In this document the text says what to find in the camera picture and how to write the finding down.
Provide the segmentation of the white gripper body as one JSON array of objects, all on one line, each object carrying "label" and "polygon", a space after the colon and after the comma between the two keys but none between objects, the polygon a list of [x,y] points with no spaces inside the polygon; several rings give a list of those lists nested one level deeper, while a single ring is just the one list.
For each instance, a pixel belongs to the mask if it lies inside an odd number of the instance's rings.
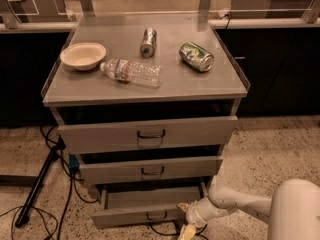
[{"label": "white gripper body", "polygon": [[188,225],[200,229],[214,218],[227,216],[228,208],[219,208],[208,197],[204,197],[192,203],[178,203],[177,207],[185,214]]}]

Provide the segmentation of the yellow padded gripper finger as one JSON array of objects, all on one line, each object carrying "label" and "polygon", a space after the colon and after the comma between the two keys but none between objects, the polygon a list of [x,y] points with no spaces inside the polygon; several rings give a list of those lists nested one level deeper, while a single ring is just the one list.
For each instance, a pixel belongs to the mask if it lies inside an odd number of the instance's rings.
[{"label": "yellow padded gripper finger", "polygon": [[192,240],[196,235],[196,228],[193,225],[183,225],[178,240]]}]

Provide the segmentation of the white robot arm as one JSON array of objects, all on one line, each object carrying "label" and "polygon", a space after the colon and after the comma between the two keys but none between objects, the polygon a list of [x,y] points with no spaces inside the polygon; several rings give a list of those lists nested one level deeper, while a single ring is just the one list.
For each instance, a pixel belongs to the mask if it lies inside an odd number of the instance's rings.
[{"label": "white robot arm", "polygon": [[286,180],[271,198],[215,183],[204,198],[178,207],[186,217],[178,240],[191,240],[210,220],[237,210],[265,222],[267,240],[320,240],[320,187],[307,180]]}]

